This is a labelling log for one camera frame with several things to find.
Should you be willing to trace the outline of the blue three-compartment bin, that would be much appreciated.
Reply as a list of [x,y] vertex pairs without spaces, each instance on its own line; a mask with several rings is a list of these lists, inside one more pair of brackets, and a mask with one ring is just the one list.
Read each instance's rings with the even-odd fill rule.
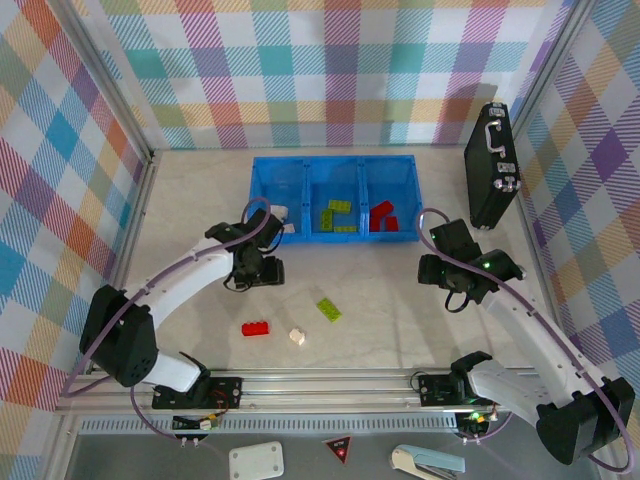
[[[249,197],[265,197],[271,205],[289,209],[283,243],[415,242],[415,221],[422,195],[412,155],[256,157]],[[320,216],[330,199],[352,204],[351,213],[334,212],[333,225],[357,226],[357,233],[320,231]],[[370,209],[389,200],[399,222],[398,232],[369,231]]]

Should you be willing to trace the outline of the perforated metal strip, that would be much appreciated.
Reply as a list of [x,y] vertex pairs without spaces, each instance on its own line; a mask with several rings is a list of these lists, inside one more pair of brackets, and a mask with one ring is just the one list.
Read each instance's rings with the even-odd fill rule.
[[[371,414],[371,415],[237,415],[224,417],[209,429],[185,428],[184,422],[171,416],[155,418],[155,428],[169,432],[196,433],[392,433],[392,432],[457,432],[452,413]],[[84,434],[153,433],[137,417],[87,417],[80,423]]]

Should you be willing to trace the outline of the light blue white stapler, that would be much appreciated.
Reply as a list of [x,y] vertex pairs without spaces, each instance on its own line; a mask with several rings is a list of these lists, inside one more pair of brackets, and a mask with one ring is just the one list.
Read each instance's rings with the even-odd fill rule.
[[466,472],[465,459],[427,448],[401,444],[390,456],[391,467],[420,480],[458,480]]

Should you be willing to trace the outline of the white plate with holes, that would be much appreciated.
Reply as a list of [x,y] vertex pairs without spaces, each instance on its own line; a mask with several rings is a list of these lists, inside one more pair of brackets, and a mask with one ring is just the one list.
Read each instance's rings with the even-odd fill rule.
[[278,441],[234,448],[229,452],[230,480],[270,480],[284,473],[283,448]]

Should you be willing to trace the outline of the red black triangle sign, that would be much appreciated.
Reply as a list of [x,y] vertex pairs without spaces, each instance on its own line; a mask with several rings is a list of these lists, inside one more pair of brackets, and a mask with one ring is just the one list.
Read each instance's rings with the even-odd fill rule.
[[343,436],[340,438],[325,440],[324,444],[340,461],[342,465],[346,465],[349,458],[349,449],[352,443],[351,436]]

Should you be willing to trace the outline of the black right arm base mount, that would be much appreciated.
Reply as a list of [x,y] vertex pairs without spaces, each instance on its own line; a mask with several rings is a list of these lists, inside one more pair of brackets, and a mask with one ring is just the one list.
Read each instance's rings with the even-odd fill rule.
[[419,374],[417,392],[422,407],[427,406],[489,406],[493,401],[479,396],[466,375],[451,372],[447,375]]

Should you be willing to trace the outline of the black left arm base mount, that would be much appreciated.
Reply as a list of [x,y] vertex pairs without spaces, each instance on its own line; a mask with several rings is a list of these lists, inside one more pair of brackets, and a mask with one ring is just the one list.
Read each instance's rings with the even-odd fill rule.
[[155,410],[238,409],[242,395],[240,377],[206,377],[186,392],[156,386],[152,399]]

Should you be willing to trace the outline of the aluminium mounting rail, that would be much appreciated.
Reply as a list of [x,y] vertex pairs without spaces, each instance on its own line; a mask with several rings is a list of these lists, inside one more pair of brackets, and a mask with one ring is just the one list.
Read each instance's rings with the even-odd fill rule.
[[213,370],[211,376],[232,386],[218,403],[233,413],[387,413],[522,412],[548,404],[551,390],[531,368],[499,369],[480,375],[474,402],[440,399],[425,404],[420,374],[412,369],[239,369]]

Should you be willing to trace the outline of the aluminium frame post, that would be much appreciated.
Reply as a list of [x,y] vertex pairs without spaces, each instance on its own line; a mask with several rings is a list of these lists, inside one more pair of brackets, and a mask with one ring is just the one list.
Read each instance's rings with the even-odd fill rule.
[[127,138],[146,161],[152,163],[154,159],[154,149],[145,138],[142,128],[136,121],[125,97],[120,92],[114,77],[111,75],[107,64],[81,20],[80,15],[74,8],[72,1],[46,0],[46,2],[51,7],[62,28],[68,34],[71,43],[76,48],[78,55],[84,62],[98,90],[111,107],[115,118],[121,124]]
[[536,111],[559,74],[570,50],[579,36],[583,25],[589,19],[599,0],[571,0],[565,8],[566,14],[560,23],[554,21],[546,31],[552,33],[551,43],[546,49],[540,48],[534,59],[537,69],[522,99],[516,99],[515,118],[512,123],[514,139],[522,137],[535,117]]

